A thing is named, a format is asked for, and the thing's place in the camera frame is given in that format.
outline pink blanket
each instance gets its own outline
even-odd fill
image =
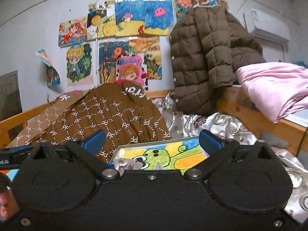
[[[308,69],[267,62],[241,67],[239,83],[256,107],[272,122],[308,108]]]

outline black cable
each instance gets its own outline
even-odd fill
[[[299,152],[300,152],[300,150],[301,150],[301,145],[303,144],[303,141],[304,141],[304,139],[305,139],[305,136],[306,136],[306,134],[307,134],[307,131],[308,131],[308,127],[306,128],[306,131],[305,131],[305,133],[304,133],[304,136],[303,136],[303,138],[301,139],[301,142],[299,143],[298,150],[297,150],[297,153],[296,153],[296,157],[298,157],[298,154],[299,154]]]

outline round black disc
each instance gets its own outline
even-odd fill
[[[244,212],[284,208],[292,193],[281,164],[262,159],[221,166],[210,175],[209,187],[221,204]]]
[[[95,187],[92,173],[76,163],[34,160],[21,169],[12,192],[18,204],[43,213],[60,213],[86,199]]]

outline air conditioner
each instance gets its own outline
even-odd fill
[[[283,21],[262,11],[251,9],[244,13],[246,28],[257,38],[287,44],[291,39],[289,27]]]

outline quilted jacket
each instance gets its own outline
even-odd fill
[[[232,86],[242,66],[265,62],[262,47],[223,7],[196,7],[170,33],[177,109],[209,116],[218,88]]]

